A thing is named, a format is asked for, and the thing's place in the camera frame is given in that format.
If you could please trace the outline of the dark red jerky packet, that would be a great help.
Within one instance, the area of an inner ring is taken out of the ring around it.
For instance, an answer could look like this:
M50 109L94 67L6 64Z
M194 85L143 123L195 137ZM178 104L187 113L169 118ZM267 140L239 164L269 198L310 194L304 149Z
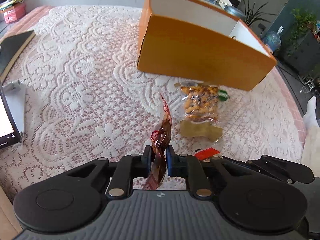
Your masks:
M172 117L168 103L161 91L159 91L159 98L161 101L160 120L150 134L152 151L155 157L149 176L143 186L144 190L156 190L159 188L163 183L167 168L165 150L171 141Z

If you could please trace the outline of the grey metal trash bin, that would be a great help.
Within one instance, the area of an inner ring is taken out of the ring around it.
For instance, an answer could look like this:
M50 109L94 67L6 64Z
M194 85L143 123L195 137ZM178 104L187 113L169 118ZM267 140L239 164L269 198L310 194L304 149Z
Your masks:
M241 10L231 5L225 5L224 11L236 17L245 17L245 14Z

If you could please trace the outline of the pink storage box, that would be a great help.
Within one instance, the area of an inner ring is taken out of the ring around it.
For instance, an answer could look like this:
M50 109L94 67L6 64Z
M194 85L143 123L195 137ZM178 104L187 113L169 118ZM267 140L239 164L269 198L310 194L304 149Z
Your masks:
M16 22L20 20L25 14L25 4L17 3L12 7L5 9L3 12L3 17L6 24Z

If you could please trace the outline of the orange cardboard box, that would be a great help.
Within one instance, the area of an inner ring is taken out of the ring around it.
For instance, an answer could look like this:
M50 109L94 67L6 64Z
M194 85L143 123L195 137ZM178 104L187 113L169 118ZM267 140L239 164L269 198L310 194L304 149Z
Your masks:
M244 22L203 0L145 0L140 71L252 90L277 64Z

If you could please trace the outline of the tall leafy floor plant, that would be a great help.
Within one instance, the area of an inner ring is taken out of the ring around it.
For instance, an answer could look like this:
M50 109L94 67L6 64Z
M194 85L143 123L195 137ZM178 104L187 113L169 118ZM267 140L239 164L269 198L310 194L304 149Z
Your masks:
M275 15L273 13L267 13L267 12L262 11L263 7L268 5L268 2L262 4L260 7L256 8L255 3L253 3L252 6L250 6L249 0L242 0L242 1L245 6L245 16L246 16L244 23L249 27L251 27L253 23L258 22L258 21L270 23L270 21L264 19L263 16L266 16L266 15L274 16Z

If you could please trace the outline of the phone with lit screen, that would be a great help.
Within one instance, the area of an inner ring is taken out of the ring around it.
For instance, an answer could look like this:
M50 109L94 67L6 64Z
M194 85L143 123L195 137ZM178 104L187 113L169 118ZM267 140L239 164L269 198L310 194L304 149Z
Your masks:
M12 117L7 99L1 86L1 116L0 116L0 149L3 150L22 141L21 134Z

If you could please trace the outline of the black notebook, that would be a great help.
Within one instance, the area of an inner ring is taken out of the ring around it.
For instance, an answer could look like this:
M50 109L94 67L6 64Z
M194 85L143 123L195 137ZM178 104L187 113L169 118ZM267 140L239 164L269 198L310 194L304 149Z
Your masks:
M34 37L35 32L31 30L8 36L1 42L1 83L4 82L16 60Z

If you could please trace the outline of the climbing green vine plant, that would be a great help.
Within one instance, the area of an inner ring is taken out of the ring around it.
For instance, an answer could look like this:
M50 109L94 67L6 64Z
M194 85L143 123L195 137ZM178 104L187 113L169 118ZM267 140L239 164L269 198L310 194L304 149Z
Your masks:
M288 40L288 56L291 56L297 50L298 40L304 37L309 31L313 31L317 25L317 17L313 12L295 8L291 13L295 20Z

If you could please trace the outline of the small red candy packet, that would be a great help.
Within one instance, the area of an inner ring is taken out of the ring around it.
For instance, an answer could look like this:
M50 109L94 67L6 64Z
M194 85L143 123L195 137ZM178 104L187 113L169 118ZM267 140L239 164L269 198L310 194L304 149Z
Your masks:
M200 161L203 161L203 160L206 160L206 159L210 159L211 157L214 157L214 156L218 156L220 154L220 151L216 150L215 148L207 148L207 149L204 149L204 150L200 150L200 151L197 151L194 156L200 160Z

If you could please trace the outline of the white socked foot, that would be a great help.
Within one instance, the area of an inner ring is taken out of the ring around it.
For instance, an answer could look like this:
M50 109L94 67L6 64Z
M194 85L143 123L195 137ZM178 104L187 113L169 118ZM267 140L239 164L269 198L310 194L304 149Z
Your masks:
M307 131L309 131L312 127L319 127L316 119L316 106L317 98L313 96L309 99L306 113L303 116L303 122Z

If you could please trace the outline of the clear bag of nuts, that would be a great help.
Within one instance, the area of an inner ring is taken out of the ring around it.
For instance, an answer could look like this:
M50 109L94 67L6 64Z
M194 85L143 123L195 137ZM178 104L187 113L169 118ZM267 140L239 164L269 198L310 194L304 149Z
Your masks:
M184 81L175 84L183 95L180 134L187 138L206 138L215 142L222 137L219 126L219 86L210 82Z

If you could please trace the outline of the blue water jug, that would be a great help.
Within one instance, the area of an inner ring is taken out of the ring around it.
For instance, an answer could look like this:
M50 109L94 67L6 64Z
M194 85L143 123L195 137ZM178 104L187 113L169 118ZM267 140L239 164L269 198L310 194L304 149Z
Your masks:
M263 43L267 46L273 53L281 46L281 33L283 27L280 26L277 31L269 31L263 38Z

